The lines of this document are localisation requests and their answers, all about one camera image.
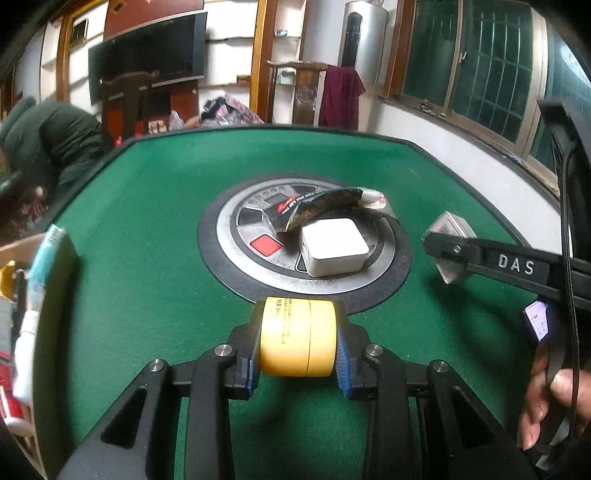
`cylindrical tank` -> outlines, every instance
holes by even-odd
[[[366,88],[373,87],[382,57],[388,11],[367,2],[345,4],[339,65],[355,67]]]

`window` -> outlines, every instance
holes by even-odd
[[[443,106],[456,48],[457,0],[418,0],[404,93]]]
[[[538,98],[570,99],[591,122],[591,82],[564,40],[519,0],[399,0],[398,12],[389,95],[521,157],[557,192]]]
[[[531,84],[531,9],[507,1],[470,0],[465,13],[465,56],[452,111],[516,143]]]
[[[545,97],[571,100],[591,121],[591,83],[564,40],[548,26],[548,76]],[[540,120],[531,155],[542,165],[555,171],[550,147],[550,132]]]

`yellow tape roll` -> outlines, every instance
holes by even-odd
[[[336,313],[331,301],[310,300],[310,359],[307,377],[328,377],[335,364]]]
[[[332,302],[269,297],[261,326],[261,368],[279,377],[327,377],[336,350]]]
[[[12,276],[16,268],[14,261],[8,262],[6,265],[0,267],[0,297],[6,297],[12,300],[14,295],[14,280]]]

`phone screen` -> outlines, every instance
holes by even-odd
[[[525,308],[525,317],[529,320],[534,333],[541,341],[548,334],[548,319],[546,317],[546,309],[548,304],[543,301],[535,301]]]

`dark red towel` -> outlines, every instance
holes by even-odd
[[[323,127],[357,130],[359,95],[363,82],[353,67],[329,67],[324,79],[319,124]]]

